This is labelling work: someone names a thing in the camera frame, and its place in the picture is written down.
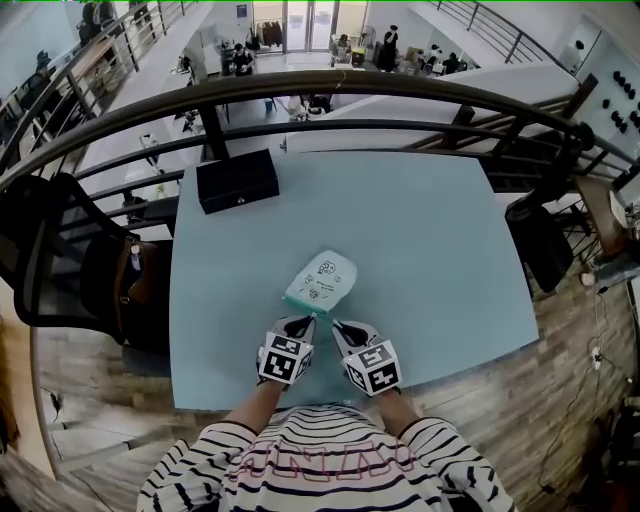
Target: door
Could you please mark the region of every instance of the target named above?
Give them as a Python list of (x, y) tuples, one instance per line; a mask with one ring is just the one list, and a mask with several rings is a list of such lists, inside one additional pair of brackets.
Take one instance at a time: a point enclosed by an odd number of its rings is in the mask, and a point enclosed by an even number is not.
[(287, 52), (328, 51), (338, 2), (287, 2)]
[(313, 2), (310, 51), (328, 51), (331, 48), (331, 34), (335, 32), (334, 15), (338, 2)]
[(310, 2), (287, 2), (287, 51), (308, 51)]

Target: black box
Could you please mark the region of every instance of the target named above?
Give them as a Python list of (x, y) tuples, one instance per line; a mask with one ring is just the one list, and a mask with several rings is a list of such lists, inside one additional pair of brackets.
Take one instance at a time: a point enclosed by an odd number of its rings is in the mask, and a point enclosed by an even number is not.
[(198, 198), (206, 214), (280, 195), (268, 149), (201, 165), (197, 173)]

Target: wood laminate floor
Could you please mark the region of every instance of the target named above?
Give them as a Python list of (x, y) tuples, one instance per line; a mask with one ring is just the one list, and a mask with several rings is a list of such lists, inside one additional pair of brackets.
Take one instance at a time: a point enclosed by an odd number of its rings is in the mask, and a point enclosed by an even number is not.
[[(593, 420), (632, 394), (626, 376), (637, 374), (626, 285), (595, 299), (593, 291), (580, 284), (577, 270), (572, 269), (556, 293), (536, 292), (539, 341), (497, 361), (405, 391), (421, 414), (443, 417), (458, 426), (493, 463), (521, 511), (564, 509), (562, 498), (542, 493), (538, 485), (545, 453), (564, 426), (541, 481), (563, 494), (578, 489)], [(73, 423), (72, 429), (53, 433), (63, 459), (163, 426), (170, 426), (176, 438), (194, 439), (220, 416), (175, 411), (171, 382), (124, 373), (120, 348), (103, 335), (48, 329), (40, 331), (38, 339), (42, 385), (62, 394), (58, 421)], [(600, 343), (604, 355), (621, 369), (607, 363), (599, 371), (591, 369), (589, 350)], [(42, 393), (48, 404), (48, 391)], [(47, 416), (52, 421), (53, 411)], [(139, 487), (171, 442), (167, 437), (74, 471), (59, 482), (47, 480), (11, 456), (0, 460), (0, 475), (25, 511), (107, 510), (88, 485), (113, 510), (133, 511)]]

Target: black and white striped shirt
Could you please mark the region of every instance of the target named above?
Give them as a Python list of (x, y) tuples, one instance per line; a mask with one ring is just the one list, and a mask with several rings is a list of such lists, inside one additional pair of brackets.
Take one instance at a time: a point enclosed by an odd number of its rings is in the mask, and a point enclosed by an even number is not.
[(445, 420), (424, 418), (399, 440), (344, 405), (295, 407), (260, 434), (220, 422), (191, 448), (178, 441), (143, 485), (138, 512), (415, 510), (465, 497), (514, 512), (495, 471)]

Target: wire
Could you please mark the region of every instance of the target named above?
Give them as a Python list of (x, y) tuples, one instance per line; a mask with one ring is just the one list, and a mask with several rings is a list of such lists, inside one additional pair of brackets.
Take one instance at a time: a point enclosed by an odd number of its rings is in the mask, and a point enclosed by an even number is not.
[(51, 442), (53, 443), (54, 448), (58, 452), (58, 457), (60, 458), (61, 461), (63, 461), (64, 458), (62, 457), (62, 454), (60, 453), (60, 448), (58, 448), (58, 445), (56, 444), (56, 440), (53, 438), (53, 434), (51, 434)]
[(111, 512), (115, 512), (115, 510), (113, 510), (109, 505), (107, 505), (106, 502), (100, 497), (100, 495), (93, 489), (93, 487), (91, 487), (85, 480), (80, 478), (75, 473), (71, 473), (71, 474), (75, 476), (78, 480), (80, 480), (84, 485), (86, 485), (89, 488), (89, 490), (95, 495), (95, 497), (98, 498), (105, 507), (107, 507)]
[(9, 439), (9, 442), (13, 443), (20, 436), (20, 429), (18, 428), (18, 422), (16, 421), (16, 417), (11, 412), (11, 409), (9, 409), (9, 407), (7, 406), (7, 404), (2, 398), (0, 398), (0, 405), (2, 405), (2, 408), (9, 413), (9, 416), (11, 416), (11, 421), (13, 421), (13, 436)]
[[(584, 376), (582, 377), (582, 381), (578, 385), (578, 391), (576, 392), (576, 396), (573, 398), (573, 400), (571, 400), (571, 402), (569, 402), (569, 405), (567, 406), (567, 412), (565, 413), (564, 418), (562, 419), (562, 423), (560, 428), (558, 429), (558, 433), (556, 434), (556, 437), (553, 440), (553, 442), (549, 445), (549, 448), (547, 448), (547, 451), (544, 454), (544, 457), (542, 458), (542, 463), (540, 464), (540, 471), (538, 472), (538, 486), (540, 487), (540, 489), (542, 489), (544, 492), (548, 494), (556, 494), (556, 492), (555, 492), (555, 489), (553, 489), (553, 487), (542, 484), (542, 476), (544, 473), (544, 469), (549, 459), (549, 456), (551, 454), (551, 450), (556, 445), (556, 443), (560, 439), (560, 436), (564, 432), (565, 427), (567, 426), (566, 425), (567, 420), (569, 419), (569, 414), (571, 413), (571, 408), (573, 407), (573, 404), (575, 404), (578, 401), (578, 398), (580, 398), (580, 395), (582, 394), (582, 390), (584, 389), (584, 385), (587, 381), (587, 375), (589, 375), (589, 370), (591, 370), (591, 366), (588, 366), (587, 369), (585, 370)], [(558, 496), (564, 499), (569, 499), (568, 497), (562, 496), (560, 494), (558, 494)]]

